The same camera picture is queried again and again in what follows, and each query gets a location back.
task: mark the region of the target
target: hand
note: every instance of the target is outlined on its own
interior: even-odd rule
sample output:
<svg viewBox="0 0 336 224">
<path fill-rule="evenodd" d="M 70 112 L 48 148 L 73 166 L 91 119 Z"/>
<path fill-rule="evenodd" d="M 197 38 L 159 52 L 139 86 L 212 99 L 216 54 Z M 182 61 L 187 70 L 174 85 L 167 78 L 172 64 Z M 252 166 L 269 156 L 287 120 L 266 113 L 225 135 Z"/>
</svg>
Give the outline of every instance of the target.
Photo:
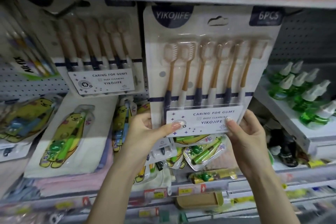
<svg viewBox="0 0 336 224">
<path fill-rule="evenodd" d="M 156 141 L 180 127 L 181 124 L 175 122 L 152 129 L 150 112 L 134 116 L 130 122 L 125 142 L 120 152 L 116 154 L 114 165 L 127 163 L 127 169 L 132 171 L 133 177 L 136 177 L 144 167 L 146 157 Z"/>
<path fill-rule="evenodd" d="M 240 125 L 225 119 L 237 164 L 247 179 L 264 171 L 273 171 L 266 145 L 265 130 L 257 117 L 246 110 Z"/>
</svg>

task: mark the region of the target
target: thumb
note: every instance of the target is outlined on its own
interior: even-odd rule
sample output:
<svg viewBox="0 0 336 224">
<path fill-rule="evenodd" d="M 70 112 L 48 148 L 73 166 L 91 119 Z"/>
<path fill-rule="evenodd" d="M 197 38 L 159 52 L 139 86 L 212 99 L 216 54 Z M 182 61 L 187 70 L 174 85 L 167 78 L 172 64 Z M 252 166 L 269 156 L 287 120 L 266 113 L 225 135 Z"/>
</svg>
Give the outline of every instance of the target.
<svg viewBox="0 0 336 224">
<path fill-rule="evenodd" d="M 152 137 L 156 141 L 162 137 L 168 136 L 169 134 L 175 132 L 179 128 L 181 128 L 180 123 L 178 122 L 169 123 L 169 124 L 163 125 L 160 128 L 152 129 L 150 137 Z"/>
<path fill-rule="evenodd" d="M 247 135 L 233 119 L 225 118 L 225 124 L 226 127 L 229 129 L 230 133 L 234 135 L 237 139 L 242 140 Z"/>
</svg>

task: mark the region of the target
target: white bottle cap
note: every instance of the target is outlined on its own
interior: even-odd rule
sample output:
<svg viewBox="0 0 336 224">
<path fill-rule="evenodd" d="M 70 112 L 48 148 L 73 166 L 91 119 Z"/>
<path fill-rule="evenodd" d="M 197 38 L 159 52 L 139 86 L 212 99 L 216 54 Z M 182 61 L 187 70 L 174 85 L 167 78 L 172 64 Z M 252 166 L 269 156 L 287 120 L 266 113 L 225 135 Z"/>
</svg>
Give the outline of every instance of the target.
<svg viewBox="0 0 336 224">
<path fill-rule="evenodd" d="M 292 65 L 293 65 L 293 62 L 288 62 L 287 66 L 285 66 L 283 69 L 279 71 L 279 74 L 288 76 L 289 72 L 291 71 Z"/>
<path fill-rule="evenodd" d="M 313 82 L 316 79 L 319 70 L 319 68 L 314 68 L 312 71 L 310 71 L 306 76 L 306 82 Z"/>
<path fill-rule="evenodd" d="M 319 85 L 315 85 L 311 89 L 306 90 L 302 94 L 302 98 L 309 102 L 313 102 L 319 96 L 318 93 L 320 92 L 320 90 L 321 90 L 321 87 Z"/>
<path fill-rule="evenodd" d="M 307 74 L 307 72 L 300 73 L 297 77 L 294 78 L 293 85 L 298 87 L 301 86 L 305 82 Z"/>
<path fill-rule="evenodd" d="M 321 106 L 316 115 L 321 118 L 327 119 L 334 114 L 335 109 L 336 109 L 336 100 Z"/>
<path fill-rule="evenodd" d="M 294 74 L 288 75 L 285 79 L 283 79 L 279 83 L 280 88 L 283 88 L 284 90 L 288 90 L 292 86 L 294 77 L 295 77 Z"/>
<path fill-rule="evenodd" d="M 298 74 L 301 70 L 302 64 L 303 64 L 303 60 L 296 62 L 291 68 L 291 73 Z"/>
<path fill-rule="evenodd" d="M 319 86 L 321 87 L 321 91 L 318 93 L 319 96 L 323 95 L 326 91 L 327 91 L 327 87 L 328 85 L 331 83 L 331 81 L 329 80 L 324 80 L 323 82 L 321 82 L 319 84 Z"/>
</svg>

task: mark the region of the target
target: painted fingernail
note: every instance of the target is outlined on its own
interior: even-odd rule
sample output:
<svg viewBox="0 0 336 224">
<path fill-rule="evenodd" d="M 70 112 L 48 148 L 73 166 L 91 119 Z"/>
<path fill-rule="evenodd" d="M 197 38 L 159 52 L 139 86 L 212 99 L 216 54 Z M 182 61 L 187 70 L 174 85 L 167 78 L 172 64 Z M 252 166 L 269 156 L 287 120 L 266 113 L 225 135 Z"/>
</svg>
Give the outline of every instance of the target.
<svg viewBox="0 0 336 224">
<path fill-rule="evenodd" d="M 225 123 L 228 122 L 228 121 L 230 121 L 230 120 L 232 120 L 230 117 L 226 117 L 225 118 Z"/>
<path fill-rule="evenodd" d="M 173 129 L 179 129 L 179 128 L 181 128 L 181 126 L 182 126 L 182 122 L 181 121 L 176 121 L 176 122 L 173 122 Z"/>
</svg>

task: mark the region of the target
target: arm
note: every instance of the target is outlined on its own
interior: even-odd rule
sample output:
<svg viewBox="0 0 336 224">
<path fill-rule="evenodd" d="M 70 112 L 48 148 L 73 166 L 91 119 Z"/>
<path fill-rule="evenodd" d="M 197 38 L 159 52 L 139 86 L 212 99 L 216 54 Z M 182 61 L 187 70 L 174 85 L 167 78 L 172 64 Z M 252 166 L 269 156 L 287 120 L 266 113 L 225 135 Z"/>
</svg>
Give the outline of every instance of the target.
<svg viewBox="0 0 336 224">
<path fill-rule="evenodd" d="M 108 171 L 86 224 L 124 223 L 133 180 L 141 171 L 156 141 L 179 129 L 179 123 L 152 127 L 149 112 L 133 117 L 126 140 Z"/>
<path fill-rule="evenodd" d="M 226 118 L 234 156 L 252 189 L 262 224 L 300 224 L 272 168 L 265 130 L 247 110 L 240 125 Z"/>
</svg>

